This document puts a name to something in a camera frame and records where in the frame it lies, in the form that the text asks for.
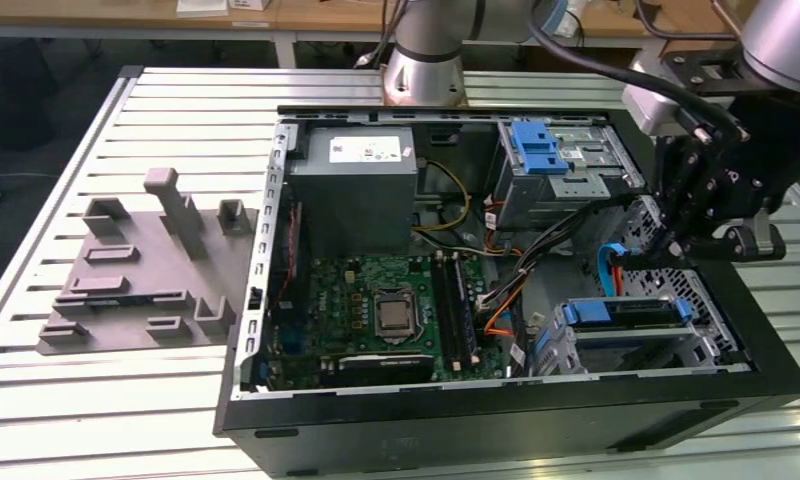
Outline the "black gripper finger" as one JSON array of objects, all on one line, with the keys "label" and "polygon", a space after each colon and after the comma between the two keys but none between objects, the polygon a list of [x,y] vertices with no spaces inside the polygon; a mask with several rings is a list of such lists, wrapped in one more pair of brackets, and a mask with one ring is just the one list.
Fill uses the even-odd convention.
[{"label": "black gripper finger", "polygon": [[766,214],[728,226],[718,237],[690,236],[682,248],[689,257],[701,260],[750,263],[784,258],[784,239]]},{"label": "black gripper finger", "polygon": [[680,253],[674,255],[706,258],[709,153],[708,146],[689,136],[661,136],[656,140],[653,193],[662,227],[653,240],[653,251],[668,253],[676,244]]}]

